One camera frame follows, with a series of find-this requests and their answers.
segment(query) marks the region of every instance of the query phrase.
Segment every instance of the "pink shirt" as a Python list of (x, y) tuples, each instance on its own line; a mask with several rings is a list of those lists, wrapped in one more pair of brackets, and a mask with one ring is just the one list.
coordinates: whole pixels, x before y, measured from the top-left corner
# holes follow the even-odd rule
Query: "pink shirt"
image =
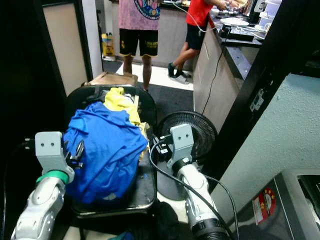
[(119, 0), (120, 29), (158, 30), (160, 0)]

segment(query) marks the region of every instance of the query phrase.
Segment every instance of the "fan grille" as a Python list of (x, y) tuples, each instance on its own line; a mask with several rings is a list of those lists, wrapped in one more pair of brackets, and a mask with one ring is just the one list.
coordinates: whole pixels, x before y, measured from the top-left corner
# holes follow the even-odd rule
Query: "fan grille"
[(192, 159), (205, 158), (213, 149), (217, 137), (215, 126), (203, 115), (195, 111), (178, 111), (166, 116), (159, 123), (156, 131), (158, 137), (170, 134), (170, 128), (189, 124), (193, 134)]

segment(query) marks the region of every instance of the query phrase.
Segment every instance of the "red shirt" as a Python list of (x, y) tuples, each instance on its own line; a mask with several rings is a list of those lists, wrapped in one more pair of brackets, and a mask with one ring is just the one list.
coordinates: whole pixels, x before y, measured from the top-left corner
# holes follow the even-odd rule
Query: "red shirt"
[[(191, 0), (188, 13), (192, 15), (200, 27), (206, 27), (207, 15), (212, 7), (213, 5), (205, 3), (204, 0)], [(186, 23), (196, 26), (189, 14), (186, 15)]]

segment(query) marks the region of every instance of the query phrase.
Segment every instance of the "chair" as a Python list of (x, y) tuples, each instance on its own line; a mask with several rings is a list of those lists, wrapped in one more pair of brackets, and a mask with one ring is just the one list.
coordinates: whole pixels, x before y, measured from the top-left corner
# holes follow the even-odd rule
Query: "chair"
[[(150, 94), (141, 88), (121, 85), (90, 85), (74, 90), (66, 99), (64, 122), (67, 129), (70, 119), (77, 109), (86, 108), (102, 90), (122, 87), (126, 94), (139, 96), (139, 113), (141, 122), (147, 122), (152, 128), (157, 125), (156, 105)], [(135, 185), (130, 191), (128, 201), (113, 206), (88, 205), (73, 202), (71, 209), (78, 219), (116, 216), (132, 213), (147, 213), (157, 200), (155, 172), (149, 162), (149, 153), (139, 162)]]

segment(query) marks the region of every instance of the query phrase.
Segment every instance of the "white tile floor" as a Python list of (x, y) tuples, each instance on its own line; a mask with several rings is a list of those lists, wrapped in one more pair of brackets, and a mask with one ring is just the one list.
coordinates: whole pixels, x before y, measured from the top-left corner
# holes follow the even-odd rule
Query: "white tile floor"
[[(142, 72), (143, 72), (142, 63), (133, 63), (132, 64), (132, 73), (134, 75), (138, 76), (138, 82), (140, 82), (140, 83), (143, 83)], [(121, 65), (121, 67), (119, 68), (119, 70), (116, 73), (117, 74), (124, 73), (123, 64)], [(193, 91), (194, 90), (193, 79), (190, 78), (188, 81), (190, 82), (189, 84), (182, 84), (180, 82), (171, 80), (168, 76), (168, 69), (167, 68), (158, 67), (158, 66), (152, 67), (150, 84)]]
[[(140, 83), (143, 83), (142, 72), (143, 72), (142, 64), (139, 64), (139, 63), (132, 64), (132, 73), (138, 76), (138, 82)], [(116, 73), (123, 74), (123, 64)], [(168, 76), (167, 68), (157, 67), (157, 66), (152, 67), (150, 84), (193, 91), (194, 85), (192, 83), (193, 82), (192, 78), (189, 79), (189, 82), (190, 82), (189, 84), (182, 84), (180, 82), (171, 80)], [(188, 222), (188, 217), (186, 214), (186, 207), (185, 207), (186, 201), (170, 200), (162, 196), (160, 193), (157, 194), (157, 197), (161, 202), (167, 202), (172, 206), (180, 222), (182, 223)], [(114, 235), (111, 235), (111, 234), (96, 232), (91, 230), (85, 230), (84, 234), (86, 235), (87, 240), (108, 240), (110, 238), (115, 237)], [(80, 239), (79, 229), (77, 227), (71, 226), (68, 229), (63, 240), (79, 240), (79, 239)]]

